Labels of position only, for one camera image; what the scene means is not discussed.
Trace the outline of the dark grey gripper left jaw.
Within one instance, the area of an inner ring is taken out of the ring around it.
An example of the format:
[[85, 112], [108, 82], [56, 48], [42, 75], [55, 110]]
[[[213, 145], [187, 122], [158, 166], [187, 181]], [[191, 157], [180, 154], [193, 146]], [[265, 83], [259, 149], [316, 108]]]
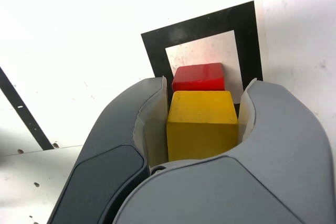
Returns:
[[127, 88], [92, 127], [49, 223], [112, 223], [127, 196], [168, 161], [167, 80]]

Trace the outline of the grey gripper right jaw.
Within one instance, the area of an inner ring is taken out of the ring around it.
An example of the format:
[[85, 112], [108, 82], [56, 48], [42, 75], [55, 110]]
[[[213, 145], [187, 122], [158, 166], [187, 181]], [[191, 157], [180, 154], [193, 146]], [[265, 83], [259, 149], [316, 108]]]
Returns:
[[124, 201], [115, 223], [329, 223], [330, 142], [314, 114], [281, 85], [252, 81], [243, 141], [165, 169]]

